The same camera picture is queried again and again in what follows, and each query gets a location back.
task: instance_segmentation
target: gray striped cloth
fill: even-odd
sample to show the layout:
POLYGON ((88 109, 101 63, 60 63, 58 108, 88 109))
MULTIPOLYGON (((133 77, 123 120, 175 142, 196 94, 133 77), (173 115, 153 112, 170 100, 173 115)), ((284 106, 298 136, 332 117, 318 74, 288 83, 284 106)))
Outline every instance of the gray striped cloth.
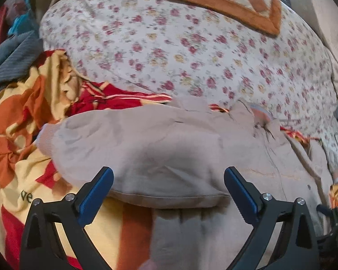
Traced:
POLYGON ((42 52, 42 40, 34 31, 4 41, 0 45, 0 91, 26 76, 42 52))

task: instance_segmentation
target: blue gripper pad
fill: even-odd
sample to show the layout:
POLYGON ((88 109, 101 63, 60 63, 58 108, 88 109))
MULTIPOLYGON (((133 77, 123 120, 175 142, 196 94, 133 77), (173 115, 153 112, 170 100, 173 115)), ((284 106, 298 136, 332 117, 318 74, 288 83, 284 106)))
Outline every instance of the blue gripper pad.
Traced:
POLYGON ((225 186, 237 205, 244 221, 255 226, 259 222, 258 207, 243 184, 247 182, 239 173, 239 176, 236 176, 232 169, 235 168, 228 167, 224 172, 225 186))
POLYGON ((104 198, 108 195, 114 183, 114 173, 112 169, 109 167, 103 167, 102 169, 105 169, 103 175, 80 204, 78 223, 81 227, 93 222, 104 198))

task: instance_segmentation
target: metal screw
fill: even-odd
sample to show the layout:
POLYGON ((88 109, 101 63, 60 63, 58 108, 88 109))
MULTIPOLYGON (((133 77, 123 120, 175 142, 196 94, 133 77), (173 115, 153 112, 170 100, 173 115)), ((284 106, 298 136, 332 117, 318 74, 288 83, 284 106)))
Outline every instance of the metal screw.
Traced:
POLYGON ((75 198, 75 194, 73 194, 73 193, 67 194, 65 196, 65 200, 67 200, 67 201, 73 201, 74 198, 75 198))
POLYGON ((264 193, 262 196, 263 196, 263 199, 267 201, 270 201, 271 199, 273 199, 273 196, 269 193, 264 193))
POLYGON ((41 202, 41 199, 36 198, 36 199, 33 200, 33 205, 36 206, 36 205, 38 205, 40 202, 41 202))
POLYGON ((298 199, 297 199, 297 203, 298 203, 299 205, 304 205, 304 204, 305 204, 305 201, 304 201, 303 198, 298 198, 298 199))

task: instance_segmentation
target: orange stripe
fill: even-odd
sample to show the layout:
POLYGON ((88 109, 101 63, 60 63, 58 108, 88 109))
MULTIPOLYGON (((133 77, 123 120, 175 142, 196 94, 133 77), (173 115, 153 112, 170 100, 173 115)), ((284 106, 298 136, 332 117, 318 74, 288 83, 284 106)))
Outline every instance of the orange stripe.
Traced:
POLYGON ((125 203, 116 270, 137 270, 149 259, 151 232, 151 209, 125 203))

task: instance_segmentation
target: floral bed sheet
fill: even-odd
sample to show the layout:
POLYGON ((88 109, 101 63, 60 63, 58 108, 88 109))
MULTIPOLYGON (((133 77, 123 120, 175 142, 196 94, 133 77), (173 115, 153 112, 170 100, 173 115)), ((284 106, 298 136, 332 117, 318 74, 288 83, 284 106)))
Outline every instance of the floral bed sheet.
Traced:
POLYGON ((328 50, 284 4, 276 38, 169 0, 61 0, 44 15, 40 33, 47 48, 67 50, 94 81, 203 96, 225 107, 243 97, 284 126, 321 137, 327 155, 338 158, 328 50))

